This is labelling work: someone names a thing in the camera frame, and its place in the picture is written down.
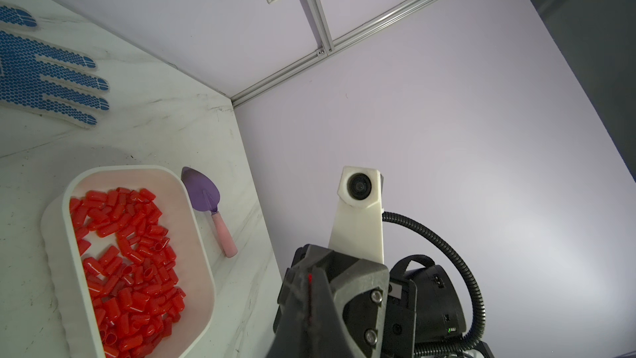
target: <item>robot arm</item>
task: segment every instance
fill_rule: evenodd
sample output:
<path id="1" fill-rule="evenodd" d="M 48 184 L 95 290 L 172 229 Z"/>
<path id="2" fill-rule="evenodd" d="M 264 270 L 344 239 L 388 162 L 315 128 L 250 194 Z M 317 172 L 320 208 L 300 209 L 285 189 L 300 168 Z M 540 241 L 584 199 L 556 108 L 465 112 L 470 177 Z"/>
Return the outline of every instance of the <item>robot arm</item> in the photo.
<path id="1" fill-rule="evenodd" d="M 345 167 L 329 248 L 296 251 L 279 293 L 267 358 L 462 356 L 471 349 L 493 358 L 480 341 L 483 299 L 468 267 L 431 230 L 384 213 L 381 192 L 379 171 Z M 457 293 L 441 266 L 424 255 L 404 258 L 391 271 L 384 265 L 382 221 L 423 235 L 460 270 L 473 301 L 473 326 L 465 336 Z M 424 267 L 407 271 L 411 261 Z"/>

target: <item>pink trowel handle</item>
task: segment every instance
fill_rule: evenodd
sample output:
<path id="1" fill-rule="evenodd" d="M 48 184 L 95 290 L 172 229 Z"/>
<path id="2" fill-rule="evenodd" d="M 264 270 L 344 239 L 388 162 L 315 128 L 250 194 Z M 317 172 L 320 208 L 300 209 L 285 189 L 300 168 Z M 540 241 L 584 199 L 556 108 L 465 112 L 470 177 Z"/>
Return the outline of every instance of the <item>pink trowel handle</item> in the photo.
<path id="1" fill-rule="evenodd" d="M 225 225 L 225 221 L 223 221 L 223 218 L 218 211 L 216 213 L 212 213 L 212 221 L 214 221 L 216 233 L 219 236 L 219 242 L 221 243 L 221 247 L 223 248 L 226 257 L 230 258 L 234 256 L 239 250 L 234 244 L 232 234 L 230 234 L 230 230 L 228 230 L 228 227 Z"/>

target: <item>purple trowel blade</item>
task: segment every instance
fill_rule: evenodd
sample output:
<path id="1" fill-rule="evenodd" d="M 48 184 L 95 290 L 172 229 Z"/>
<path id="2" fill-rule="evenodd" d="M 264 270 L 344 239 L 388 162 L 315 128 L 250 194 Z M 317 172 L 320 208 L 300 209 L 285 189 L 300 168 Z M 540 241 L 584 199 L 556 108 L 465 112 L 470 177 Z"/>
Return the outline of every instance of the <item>purple trowel blade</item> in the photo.
<path id="1" fill-rule="evenodd" d="M 218 211 L 221 194 L 214 183 L 204 174 L 189 167 L 181 170 L 181 181 L 186 186 L 192 208 L 198 211 Z"/>

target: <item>screw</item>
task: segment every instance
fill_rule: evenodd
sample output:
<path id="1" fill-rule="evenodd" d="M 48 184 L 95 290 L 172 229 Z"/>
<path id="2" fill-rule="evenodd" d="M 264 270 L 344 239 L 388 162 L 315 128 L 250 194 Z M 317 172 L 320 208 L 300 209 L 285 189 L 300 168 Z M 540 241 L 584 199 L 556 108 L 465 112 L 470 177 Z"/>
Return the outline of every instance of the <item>screw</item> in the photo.
<path id="1" fill-rule="evenodd" d="M 378 335 L 373 329 L 367 329 L 364 332 L 364 340 L 370 346 L 374 346 L 378 342 Z"/>
<path id="2" fill-rule="evenodd" d="M 382 292 L 379 290 L 374 290 L 371 292 L 371 301 L 375 304 L 380 304 L 382 302 Z"/>

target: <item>cable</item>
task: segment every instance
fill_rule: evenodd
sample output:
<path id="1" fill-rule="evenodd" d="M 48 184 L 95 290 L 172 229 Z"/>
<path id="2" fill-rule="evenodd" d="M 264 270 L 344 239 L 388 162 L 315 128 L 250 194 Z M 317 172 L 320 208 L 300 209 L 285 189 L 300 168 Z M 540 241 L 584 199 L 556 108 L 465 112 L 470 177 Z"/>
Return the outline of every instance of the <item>cable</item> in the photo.
<path id="1" fill-rule="evenodd" d="M 435 355 L 433 358 L 474 358 L 472 355 L 465 353 L 463 351 L 453 352 L 450 355 Z"/>
<path id="2" fill-rule="evenodd" d="M 425 343 L 416 343 L 413 353 L 414 357 L 425 357 L 426 355 L 435 354 L 455 354 L 458 351 L 466 351 L 475 347 L 481 340 L 484 330 L 486 329 L 486 308 L 483 304 L 483 297 L 481 297 L 481 291 L 477 285 L 477 281 L 471 273 L 464 260 L 457 254 L 455 249 L 450 247 L 439 235 L 433 231 L 418 223 L 415 220 L 409 219 L 406 216 L 397 213 L 391 213 L 385 211 L 382 214 L 382 221 L 392 222 L 394 224 L 401 225 L 409 228 L 410 230 L 425 237 L 429 242 L 435 245 L 436 248 L 449 258 L 450 262 L 457 268 L 459 274 L 464 279 L 468 293 L 471 297 L 471 303 L 473 305 L 473 324 L 471 329 L 468 330 L 460 340 L 448 342 L 448 341 L 431 341 Z"/>

